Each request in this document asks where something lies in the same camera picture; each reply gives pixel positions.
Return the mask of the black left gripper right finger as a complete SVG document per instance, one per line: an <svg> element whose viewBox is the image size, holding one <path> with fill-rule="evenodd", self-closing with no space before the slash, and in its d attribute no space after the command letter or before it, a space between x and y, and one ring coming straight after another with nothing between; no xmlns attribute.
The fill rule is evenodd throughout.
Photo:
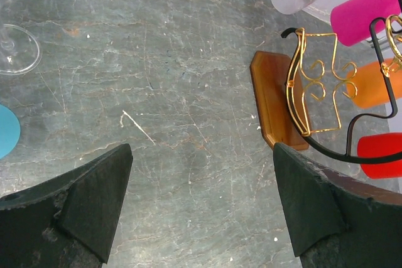
<svg viewBox="0 0 402 268"><path fill-rule="evenodd" d="M276 183L303 267L401 267L401 194L351 178L283 143Z"/></svg>

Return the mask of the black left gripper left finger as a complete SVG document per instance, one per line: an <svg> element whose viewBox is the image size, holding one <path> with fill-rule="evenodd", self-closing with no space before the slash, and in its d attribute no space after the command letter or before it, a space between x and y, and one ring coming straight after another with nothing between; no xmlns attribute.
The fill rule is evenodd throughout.
<svg viewBox="0 0 402 268"><path fill-rule="evenodd" d="M1 198L1 267L107 263L133 155L121 144L85 165Z"/></svg>

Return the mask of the blue plastic wine glass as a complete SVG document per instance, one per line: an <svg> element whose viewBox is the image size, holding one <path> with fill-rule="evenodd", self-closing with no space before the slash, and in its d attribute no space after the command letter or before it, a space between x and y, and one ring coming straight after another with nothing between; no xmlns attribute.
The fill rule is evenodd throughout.
<svg viewBox="0 0 402 268"><path fill-rule="evenodd" d="M1 105L1 149L0 157L7 156L17 145L20 134L21 126L16 115L7 107Z"/></svg>

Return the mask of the clear wine glass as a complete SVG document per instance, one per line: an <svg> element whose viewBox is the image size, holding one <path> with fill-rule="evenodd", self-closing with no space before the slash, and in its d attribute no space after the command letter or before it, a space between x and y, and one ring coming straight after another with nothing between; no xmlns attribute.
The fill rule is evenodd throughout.
<svg viewBox="0 0 402 268"><path fill-rule="evenodd" d="M41 62L40 43L27 29L1 18L1 75L22 75Z"/></svg>

